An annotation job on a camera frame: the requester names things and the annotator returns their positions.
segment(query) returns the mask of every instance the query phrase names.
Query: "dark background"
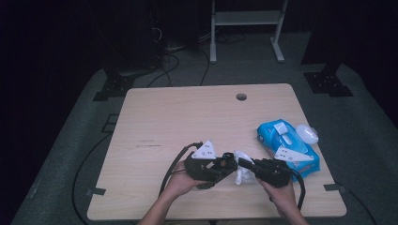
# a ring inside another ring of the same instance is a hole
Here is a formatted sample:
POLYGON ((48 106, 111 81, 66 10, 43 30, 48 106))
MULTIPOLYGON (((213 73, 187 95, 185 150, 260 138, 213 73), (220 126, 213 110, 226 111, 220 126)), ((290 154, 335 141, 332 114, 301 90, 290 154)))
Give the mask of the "dark background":
MULTIPOLYGON (((217 6, 274 8, 275 2, 218 0, 217 6)), ((290 1, 283 32, 313 31, 302 63, 347 64, 397 125, 396 11, 393 1, 290 1)), ((0 25, 0 218, 8 224, 91 76, 104 63, 158 66, 164 43, 154 44, 152 27, 197 45, 209 32, 210 1, 8 0, 0 3, 0 25)))

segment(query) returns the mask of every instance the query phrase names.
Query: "black object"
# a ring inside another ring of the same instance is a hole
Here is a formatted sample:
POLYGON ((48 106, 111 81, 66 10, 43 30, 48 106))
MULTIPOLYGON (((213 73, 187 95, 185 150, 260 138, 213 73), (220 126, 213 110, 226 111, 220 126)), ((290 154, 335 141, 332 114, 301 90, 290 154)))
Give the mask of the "black object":
POLYGON ((321 7, 301 64, 329 64, 337 57, 360 75, 398 127, 398 108, 391 104, 398 97, 396 1, 322 0, 317 4, 321 7))
POLYGON ((210 29, 210 11, 205 17, 199 13, 211 9, 210 1, 198 0, 164 0, 162 2, 163 34, 170 43, 197 48, 199 46, 199 29, 206 25, 210 29))
POLYGON ((187 174, 194 180, 208 181, 203 185, 196 186, 199 189, 214 187, 223 178, 237 170, 237 162, 232 153, 224 153, 216 159, 195 159, 191 152, 184 161, 187 174))
POLYGON ((166 175, 164 175, 163 182, 161 183, 161 191, 159 192, 159 195, 161 195, 161 193, 164 191, 164 188, 166 187, 166 184, 167 184, 167 180, 169 179, 170 175, 173 173, 174 167, 177 165, 177 163, 182 158, 182 156, 184 156, 184 154, 188 151, 188 149, 190 149, 191 147, 194 147, 194 146, 196 147, 196 149, 199 149, 202 145, 203 145, 202 142, 191 143, 190 145, 185 146, 179 152, 178 156, 176 156, 176 158, 174 159, 172 165, 170 165, 169 170, 167 171, 166 175))
POLYGON ((305 72, 304 77, 315 94, 329 94, 331 97, 353 97, 346 85, 336 76, 339 62, 327 62, 321 72, 305 72))
MULTIPOLYGON (((167 180, 173 173, 174 167, 177 165, 179 160, 184 156, 184 154, 191 147, 196 147, 199 149, 203 145, 202 142, 195 142, 188 146, 185 146, 176 156, 172 165, 170 165, 169 170, 166 175, 164 175, 163 182, 161 183, 161 190, 159 195, 164 191, 166 187, 167 180)), ((191 156, 194 152, 191 152, 184 161, 185 171, 194 180, 208 181, 203 185, 197 186, 199 189, 209 189, 214 187, 223 178, 227 177, 229 174, 237 170, 237 162, 235 161, 235 156, 232 153, 224 153, 222 157, 217 157, 216 159, 193 159, 191 156)))
POLYGON ((94 101, 124 97, 134 80, 154 72, 161 64, 164 38, 157 1, 85 0, 96 38, 96 52, 107 80, 94 101), (129 76, 122 76, 125 71, 129 76))
POLYGON ((238 160, 239 166, 251 170, 255 174, 255 177, 276 188, 281 188, 289 184, 292 173, 285 161, 263 158, 261 160, 254 159, 253 162, 254 164, 241 157, 238 160))

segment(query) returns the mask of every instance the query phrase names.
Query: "black cable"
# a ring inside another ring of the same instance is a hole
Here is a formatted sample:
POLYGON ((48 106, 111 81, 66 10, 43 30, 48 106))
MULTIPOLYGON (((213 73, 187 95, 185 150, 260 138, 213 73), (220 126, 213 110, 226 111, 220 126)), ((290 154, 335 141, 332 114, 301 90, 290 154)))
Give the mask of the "black cable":
POLYGON ((358 201, 358 203, 360 203, 360 205, 362 205, 363 209, 365 209, 366 213, 368 214, 368 216, 371 219, 371 221, 373 222, 373 224, 377 225, 377 222, 375 221, 375 218, 373 217, 371 211, 368 209, 368 207, 366 207, 366 205, 363 203, 363 201, 354 192, 352 192, 352 190, 345 187, 344 185, 342 185, 340 182, 338 182, 336 180, 334 180, 334 183, 343 187, 348 193, 350 193, 358 201))
POLYGON ((228 34, 228 35, 220 34, 217 36, 216 42, 218 44, 224 44, 224 45, 235 44, 235 43, 238 43, 238 42, 246 39, 246 36, 244 34, 241 34, 241 35, 243 37, 239 37, 238 35, 232 35, 232 34, 228 34))
POLYGON ((299 174, 299 172, 295 170, 291 170, 293 175, 296 177, 299 183, 299 187, 301 188, 301 192, 299 194, 298 198, 298 209, 301 210, 302 204, 304 202, 304 197, 305 197, 305 186, 304 186, 304 180, 302 179, 302 176, 299 174))
POLYGON ((167 84, 167 86, 172 87, 173 84, 172 84, 172 79, 170 78, 169 72, 166 71, 163 66, 161 66, 161 70, 166 74, 167 80, 169 80, 169 84, 167 84))
POLYGON ((149 87, 154 81, 156 81, 158 78, 160 78, 160 77, 162 77, 162 76, 164 76, 164 75, 167 75, 167 77, 169 78, 169 84, 171 84, 171 79, 170 79, 170 76, 169 76, 168 73, 171 72, 171 71, 173 71, 173 70, 175 70, 175 69, 178 67, 178 65, 179 65, 179 59, 178 59, 176 56, 172 55, 172 54, 169 54, 168 56, 171 56, 171 57, 174 57, 174 58, 175 58, 175 60, 176 60, 176 65, 175 65, 174 67, 172 67, 170 70, 164 71, 161 75, 159 75, 158 77, 156 77, 155 79, 153 79, 153 80, 147 85, 147 87, 149 87))
POLYGON ((84 160, 81 162, 79 169, 77 170, 77 172, 75 173, 74 179, 73 179, 73 186, 72 186, 72 192, 71 192, 71 198, 72 198, 72 205, 73 205, 73 209, 76 213, 76 215, 78 216, 78 218, 80 219, 80 221, 84 224, 87 224, 84 220, 84 218, 82 217, 82 215, 80 215, 79 210, 76 207, 76 202, 74 199, 74 192, 75 192, 75 188, 76 188, 76 181, 77 181, 77 177, 79 175, 80 170, 82 169, 84 163, 87 161, 88 157, 91 155, 92 152, 94 152, 94 150, 105 140, 107 139, 109 136, 111 136, 113 134, 113 132, 108 133, 105 137, 103 137, 99 142, 96 143, 96 145, 94 145, 93 148, 91 148, 91 150, 88 152, 88 154, 85 156, 84 160))
MULTIPOLYGON (((226 9, 222 9, 222 10, 220 10, 220 11, 235 11, 235 10, 237 9, 237 6, 239 5, 239 1, 240 1, 240 0, 237 0, 237 1, 235 2, 235 5, 234 5, 233 9, 230 9, 230 7, 231 7, 231 5, 232 5, 232 1, 229 1, 227 8, 226 8, 226 9)), ((222 30, 223 28, 224 28, 224 26, 218 26, 218 28, 217 28, 217 30, 215 31, 215 33, 217 34, 217 33, 218 33, 220 30, 222 30)), ((205 42, 205 40, 210 39, 210 37, 211 37, 211 32, 208 32, 207 35, 205 35, 205 36, 199 38, 199 43, 200 43, 200 44, 208 44, 208 43, 210 43, 210 41, 205 42)))
POLYGON ((203 77, 202 77, 202 81, 200 81, 200 84, 199 84, 199 86, 202 86, 202 84, 203 84, 203 81, 205 80, 205 77, 206 77, 206 75, 207 75, 207 72, 208 72, 208 68, 210 67, 210 60, 208 59, 208 56, 207 56, 207 54, 203 51, 203 50, 199 50, 200 52, 202 52, 204 55, 205 55, 205 57, 206 57, 206 60, 207 60, 207 67, 206 67, 206 71, 205 71, 205 74, 203 75, 203 77))
POLYGON ((195 143, 191 143, 188 146, 185 146, 180 152, 179 154, 176 156, 176 158, 174 159, 173 163, 170 165, 169 170, 167 170, 166 175, 164 175, 163 181, 161 182, 161 190, 159 191, 159 195, 161 195, 161 193, 164 191, 164 188, 166 187, 167 181, 169 180, 170 175, 173 173, 173 169, 175 168, 175 166, 177 165, 177 163, 179 162, 179 160, 182 158, 182 156, 184 156, 184 154, 191 148, 195 146, 197 149, 199 149, 202 146, 201 142, 195 142, 195 143))

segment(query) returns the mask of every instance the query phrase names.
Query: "black equipment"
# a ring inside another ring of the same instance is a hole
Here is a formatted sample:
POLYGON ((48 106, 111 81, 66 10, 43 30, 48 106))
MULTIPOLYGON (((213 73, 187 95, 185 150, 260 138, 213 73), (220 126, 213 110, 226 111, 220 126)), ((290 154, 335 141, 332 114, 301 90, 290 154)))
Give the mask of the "black equipment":
POLYGON ((237 170, 237 162, 233 153, 224 153, 216 159, 194 159, 191 152, 184 161, 187 174, 194 180, 208 181, 196 186, 199 189, 214 187, 223 178, 237 170))
POLYGON ((255 177, 269 183, 276 188, 287 186, 292 175, 295 176, 301 188, 301 193, 298 199, 298 209, 301 210, 301 206, 305 197, 304 180, 302 179, 301 175, 297 171, 290 169, 286 162, 282 160, 263 158, 261 160, 252 159, 252 161, 254 164, 252 164, 249 160, 240 157, 238 160, 238 165, 251 170, 251 172, 255 174, 255 177))

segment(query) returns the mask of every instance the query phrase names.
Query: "hole in table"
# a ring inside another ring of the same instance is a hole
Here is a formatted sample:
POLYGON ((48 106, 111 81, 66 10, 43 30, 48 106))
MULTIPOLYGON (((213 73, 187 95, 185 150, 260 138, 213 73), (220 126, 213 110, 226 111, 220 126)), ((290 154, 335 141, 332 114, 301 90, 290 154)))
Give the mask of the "hole in table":
POLYGON ((237 94, 237 99, 240 100, 240 101, 246 100, 247 98, 248 97, 245 94, 243 94, 243 93, 237 94))

